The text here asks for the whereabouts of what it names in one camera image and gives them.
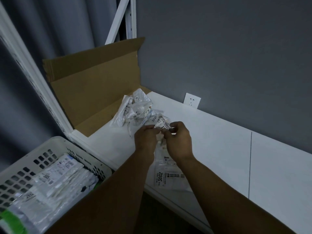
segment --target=white shelf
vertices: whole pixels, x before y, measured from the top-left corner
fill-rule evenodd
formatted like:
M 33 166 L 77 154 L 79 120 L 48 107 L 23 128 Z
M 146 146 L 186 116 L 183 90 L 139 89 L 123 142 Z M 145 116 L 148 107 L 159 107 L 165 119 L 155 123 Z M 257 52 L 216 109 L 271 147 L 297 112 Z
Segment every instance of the white shelf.
M 312 155 L 252 133 L 250 200 L 296 233 L 312 233 Z
M 195 157 L 248 197 L 251 131 L 160 94 L 151 92 L 148 96 L 154 109 L 165 111 L 172 121 L 185 123 L 192 137 Z M 135 150 L 126 125 L 115 128 L 106 124 L 90 137 L 74 130 L 71 137 L 113 169 L 119 168 Z M 181 216 L 195 218 L 208 230 L 208 222 L 193 193 L 154 188 L 153 182 L 154 167 L 151 166 L 146 189 L 163 202 L 171 202 L 181 209 L 184 212 Z

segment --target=gray curtain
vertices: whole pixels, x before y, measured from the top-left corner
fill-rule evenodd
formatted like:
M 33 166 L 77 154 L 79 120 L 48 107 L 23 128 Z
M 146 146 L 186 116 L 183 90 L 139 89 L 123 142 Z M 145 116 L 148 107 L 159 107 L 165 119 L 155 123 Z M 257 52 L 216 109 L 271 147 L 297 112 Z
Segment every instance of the gray curtain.
M 1 0 L 37 66 L 105 44 L 116 0 Z M 63 135 L 1 45 L 0 171 L 52 136 Z

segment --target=white laundry basket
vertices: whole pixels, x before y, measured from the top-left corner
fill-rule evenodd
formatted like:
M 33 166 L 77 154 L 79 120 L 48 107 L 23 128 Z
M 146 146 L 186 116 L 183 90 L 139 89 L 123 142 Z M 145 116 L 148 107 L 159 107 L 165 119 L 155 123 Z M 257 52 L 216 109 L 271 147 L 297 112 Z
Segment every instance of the white laundry basket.
M 52 137 L 0 173 L 0 213 L 12 204 L 16 193 L 25 193 L 32 187 L 30 180 L 33 176 L 64 153 L 69 153 L 102 180 L 112 174 L 108 166 L 68 140 Z

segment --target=person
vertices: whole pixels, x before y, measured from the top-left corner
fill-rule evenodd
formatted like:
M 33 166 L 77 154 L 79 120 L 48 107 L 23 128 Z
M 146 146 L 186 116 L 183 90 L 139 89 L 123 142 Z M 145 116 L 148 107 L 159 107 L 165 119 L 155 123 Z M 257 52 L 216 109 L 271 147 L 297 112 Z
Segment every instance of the person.
M 187 178 L 215 234 L 294 233 L 201 164 L 193 155 L 192 139 L 182 122 L 171 126 L 170 130 L 162 130 L 168 152 Z M 154 161 L 156 134 L 160 132 L 153 125 L 139 129 L 135 133 L 135 152 L 48 232 L 132 233 L 147 172 Z

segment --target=cardboard box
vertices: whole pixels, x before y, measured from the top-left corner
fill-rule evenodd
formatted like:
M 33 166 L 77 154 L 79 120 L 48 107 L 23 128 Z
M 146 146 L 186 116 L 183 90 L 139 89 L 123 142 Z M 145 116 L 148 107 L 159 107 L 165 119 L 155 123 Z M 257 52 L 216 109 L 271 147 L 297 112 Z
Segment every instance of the cardboard box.
M 145 38 L 127 39 L 75 54 L 43 60 L 72 126 L 89 137 L 109 122 L 124 95 L 141 88 L 137 51 Z

